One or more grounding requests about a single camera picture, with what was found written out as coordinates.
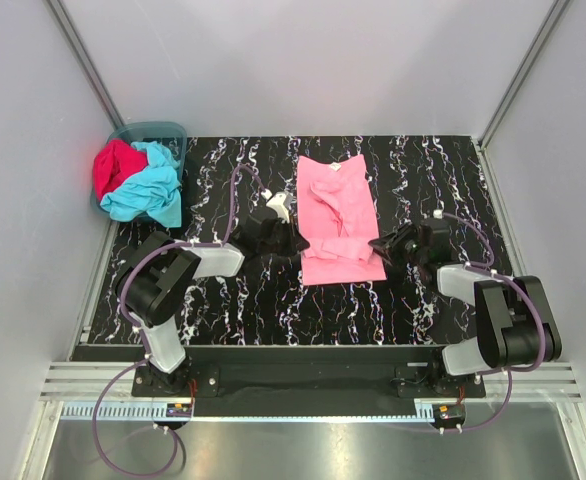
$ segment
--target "pink cloth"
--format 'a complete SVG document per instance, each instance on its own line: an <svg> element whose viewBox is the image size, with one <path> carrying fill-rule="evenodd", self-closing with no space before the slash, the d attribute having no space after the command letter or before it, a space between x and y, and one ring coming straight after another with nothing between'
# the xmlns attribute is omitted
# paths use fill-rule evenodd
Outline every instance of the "pink cloth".
<svg viewBox="0 0 586 480"><path fill-rule="evenodd" d="M297 214L311 244L302 252L302 284L386 280L369 240L378 238L377 216L365 178L364 156L326 165L300 157Z"/></svg>

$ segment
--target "white wall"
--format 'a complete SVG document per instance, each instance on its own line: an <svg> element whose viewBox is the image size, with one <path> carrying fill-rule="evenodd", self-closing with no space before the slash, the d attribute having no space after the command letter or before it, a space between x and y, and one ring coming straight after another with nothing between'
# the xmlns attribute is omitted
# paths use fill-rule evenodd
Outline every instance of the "white wall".
<svg viewBox="0 0 586 480"><path fill-rule="evenodd" d="M44 2L0 0L0 480L71 341L105 227L88 195L109 132Z"/></svg>
<svg viewBox="0 0 586 480"><path fill-rule="evenodd" d="M489 155L586 399L586 0L569 7Z"/></svg>
<svg viewBox="0 0 586 480"><path fill-rule="evenodd" d="M65 0L130 121L479 135L552 0Z"/></svg>

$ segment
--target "light blue shirt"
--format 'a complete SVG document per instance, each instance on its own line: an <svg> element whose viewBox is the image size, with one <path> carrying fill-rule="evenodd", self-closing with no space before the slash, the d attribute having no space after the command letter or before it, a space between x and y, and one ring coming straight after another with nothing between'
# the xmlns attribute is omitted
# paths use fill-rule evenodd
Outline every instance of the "light blue shirt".
<svg viewBox="0 0 586 480"><path fill-rule="evenodd" d="M171 151L157 142L133 142L131 147L146 152L148 167L127 178L119 188L107 193L100 206L113 220L130 222L141 213L165 227L182 226L179 162Z"/></svg>

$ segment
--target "laundry basket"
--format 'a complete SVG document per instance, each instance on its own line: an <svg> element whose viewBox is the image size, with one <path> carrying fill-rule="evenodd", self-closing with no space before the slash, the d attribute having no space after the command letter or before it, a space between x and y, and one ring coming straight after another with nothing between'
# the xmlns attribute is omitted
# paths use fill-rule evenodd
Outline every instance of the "laundry basket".
<svg viewBox="0 0 586 480"><path fill-rule="evenodd" d="M140 122L125 125L118 128L106 141L108 144L111 140L119 138L127 144L132 142L158 142L173 153L173 158L179 162L177 167L177 178L182 183L182 174L184 173L184 162L186 158L186 130L174 122ZM108 216L97 201L95 190L91 192L91 204L101 213ZM147 214L142 213L133 219L134 222L153 222L154 220Z"/></svg>

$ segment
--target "black and white marble surface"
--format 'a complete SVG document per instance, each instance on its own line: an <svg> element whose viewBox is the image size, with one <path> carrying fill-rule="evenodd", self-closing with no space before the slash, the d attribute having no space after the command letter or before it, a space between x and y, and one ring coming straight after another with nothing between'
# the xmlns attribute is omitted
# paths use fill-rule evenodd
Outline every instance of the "black and white marble surface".
<svg viewBox="0 0 586 480"><path fill-rule="evenodd" d="M471 220L488 238L495 267L511 273L482 169L469 137L251 137L192 138L184 176L184 227L174 238L219 241L229 215L230 174L238 163L267 188L295 193L297 159L331 163L364 154L380 233L443 208ZM242 216L258 202L244 175L237 185ZM139 245L157 224L120 224L88 343L136 344L119 315L113 281L127 245ZM461 260L485 259L473 232L455 227L451 244ZM236 278L196 281L178 313L184 344L316 345L455 343L474 335L473 309L428 291L417 273L386 282L304 287L300 258L262 257Z"/></svg>

